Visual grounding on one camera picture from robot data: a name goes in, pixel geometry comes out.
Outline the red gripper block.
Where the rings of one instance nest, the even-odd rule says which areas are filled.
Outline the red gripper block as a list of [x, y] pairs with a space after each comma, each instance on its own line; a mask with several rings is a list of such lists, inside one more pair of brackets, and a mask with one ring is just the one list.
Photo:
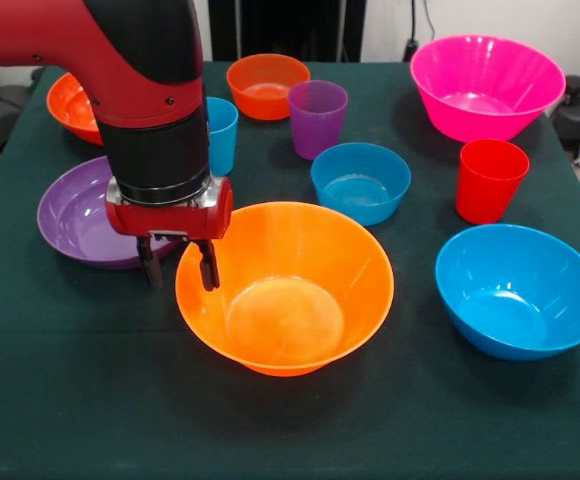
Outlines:
[[116, 179], [107, 185], [105, 209], [108, 221], [119, 234], [138, 237], [136, 248], [146, 280], [151, 287], [162, 287], [158, 257], [151, 248], [151, 236], [184, 237], [196, 241], [203, 287], [220, 287], [215, 249], [211, 240], [224, 236], [231, 219], [233, 191], [226, 177], [210, 176], [200, 195], [172, 205], [142, 206], [122, 195]]

